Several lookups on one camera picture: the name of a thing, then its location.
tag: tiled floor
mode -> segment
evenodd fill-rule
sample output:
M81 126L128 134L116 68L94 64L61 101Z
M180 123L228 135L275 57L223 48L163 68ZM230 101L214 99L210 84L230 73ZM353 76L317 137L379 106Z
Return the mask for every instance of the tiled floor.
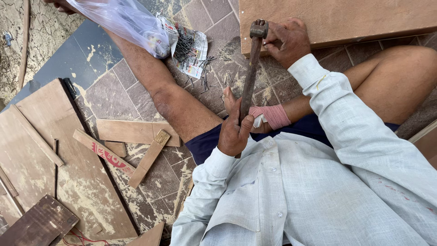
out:
M208 55L219 58L212 61L212 72L208 77L210 85L219 87L211 87L209 91L201 93L203 86L200 85L199 80L194 82L194 87L189 83L185 84L186 76L175 68L172 60L167 58L164 63L178 85L184 87L214 113L223 117L225 111L220 96L225 81L236 96L240 96L248 62L241 55L240 50L238 1L192 0L184 4L179 2L177 6L179 9L172 12L173 18L189 28L203 31L208 37ZM422 45L436 49L437 34L315 49L312 53L326 69L343 72L383 49L402 44ZM260 59L254 92L253 103L261 106L285 102L300 95L302 89L274 58L266 56ZM124 59L83 91L75 102L96 138L98 138L96 119L165 121ZM398 135L409 138L435 120L436 107L437 91L434 90L418 111L400 127ZM125 160L137 166L148 145L128 143L126 148L128 156ZM127 179L118 170L111 170L142 232L161 221L166 221L163 238L169 238L171 224L187 192L194 167L190 152L182 146L165 147L138 189L128 186Z

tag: plastic bag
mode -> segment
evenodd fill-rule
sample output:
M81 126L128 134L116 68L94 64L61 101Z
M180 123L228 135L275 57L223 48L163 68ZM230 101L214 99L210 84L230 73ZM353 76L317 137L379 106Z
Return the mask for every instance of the plastic bag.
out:
M67 0L92 21L146 49L154 57L170 55L161 21L136 0Z

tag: man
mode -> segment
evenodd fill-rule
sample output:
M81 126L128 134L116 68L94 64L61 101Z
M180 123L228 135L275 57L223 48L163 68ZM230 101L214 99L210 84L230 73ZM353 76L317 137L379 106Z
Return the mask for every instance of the man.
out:
M436 52L394 47L341 74L318 64L302 20L269 27L267 50L305 96L282 105L293 125L256 137L229 87L223 121L107 31L199 164L172 245L437 245L437 171L393 133L435 87Z

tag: skin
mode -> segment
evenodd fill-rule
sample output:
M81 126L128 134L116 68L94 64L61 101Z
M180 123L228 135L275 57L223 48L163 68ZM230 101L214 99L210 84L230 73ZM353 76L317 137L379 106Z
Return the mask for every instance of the skin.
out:
M54 3L61 12L77 12L65 0L44 1ZM269 22L269 27L265 46L285 69L311 52L302 20L289 18L279 24ZM253 116L248 116L242 127L235 124L234 118L239 114L239 102L229 87L224 90L224 101L230 117L223 122L178 86L161 60L111 31L106 32L121 50L132 72L149 92L158 112L184 142L223 123L219 149L234 156L245 148L249 135L247 128L252 127ZM277 40L283 43L279 48L272 44ZM344 74L355 94L384 122L402 124L437 84L437 52L421 46L396 46L371 56L346 70ZM301 95L282 104L291 122L312 113L309 100L309 97ZM252 129L257 132L270 130L268 123L264 123L259 129Z

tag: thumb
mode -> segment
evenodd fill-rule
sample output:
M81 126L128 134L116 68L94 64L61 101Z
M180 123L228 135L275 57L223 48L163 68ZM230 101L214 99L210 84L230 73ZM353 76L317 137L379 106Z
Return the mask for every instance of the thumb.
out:
M244 119L241 121L241 127L240 127L240 134L243 138L248 138L250 130L252 129L253 122L255 121L255 118L253 115L248 115L244 117Z
M274 44L270 43L270 44L266 44L264 45L267 49L267 51L275 58L277 59L277 56L279 55L279 49L278 47L276 47Z

